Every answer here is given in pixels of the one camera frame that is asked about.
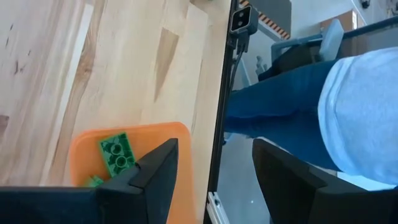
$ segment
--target jeans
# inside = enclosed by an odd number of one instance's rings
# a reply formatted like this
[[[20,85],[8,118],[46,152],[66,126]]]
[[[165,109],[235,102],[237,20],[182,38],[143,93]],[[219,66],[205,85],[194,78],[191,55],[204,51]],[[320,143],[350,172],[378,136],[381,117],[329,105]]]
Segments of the jeans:
[[[296,68],[232,92],[224,130],[265,137],[295,157],[339,170],[323,143],[317,106],[336,60]]]

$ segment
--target wood grain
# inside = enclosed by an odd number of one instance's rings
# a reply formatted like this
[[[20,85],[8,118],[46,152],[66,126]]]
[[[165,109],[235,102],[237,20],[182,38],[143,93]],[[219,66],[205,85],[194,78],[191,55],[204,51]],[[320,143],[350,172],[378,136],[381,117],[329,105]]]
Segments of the wood grain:
[[[180,121],[192,135],[201,222],[230,3],[5,2],[0,183],[69,185],[68,148],[82,131]]]

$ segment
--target green lego piece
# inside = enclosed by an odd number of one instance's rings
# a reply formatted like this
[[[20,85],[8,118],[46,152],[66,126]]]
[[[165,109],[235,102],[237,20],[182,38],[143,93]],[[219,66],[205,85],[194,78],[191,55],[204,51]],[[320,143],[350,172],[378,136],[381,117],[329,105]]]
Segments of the green lego piece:
[[[98,185],[101,185],[103,183],[104,183],[104,181],[101,178],[99,178],[97,176],[94,176],[93,178],[89,178],[86,181],[85,186],[87,186],[87,187],[97,187]]]
[[[126,133],[107,138],[99,145],[111,177],[120,174],[136,163]]]

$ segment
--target wooden surface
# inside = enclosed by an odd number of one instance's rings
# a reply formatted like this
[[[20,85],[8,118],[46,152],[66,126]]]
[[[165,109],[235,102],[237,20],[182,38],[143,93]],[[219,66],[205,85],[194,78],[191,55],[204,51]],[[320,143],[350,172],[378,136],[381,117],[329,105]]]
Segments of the wooden surface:
[[[229,7],[2,0],[1,184],[69,185],[69,144],[84,130],[181,121],[192,135],[200,221]]]

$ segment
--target orange bin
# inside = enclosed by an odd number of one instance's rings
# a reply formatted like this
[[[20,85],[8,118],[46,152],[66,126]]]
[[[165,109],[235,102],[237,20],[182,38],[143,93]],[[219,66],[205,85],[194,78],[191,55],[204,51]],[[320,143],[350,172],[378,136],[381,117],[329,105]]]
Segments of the orange bin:
[[[73,140],[69,151],[72,184],[82,187],[94,175],[103,180],[110,178],[98,143],[122,132],[126,132],[137,161],[170,138],[178,139],[177,180],[167,223],[195,223],[191,139],[189,130],[182,123],[99,129],[82,133]]]

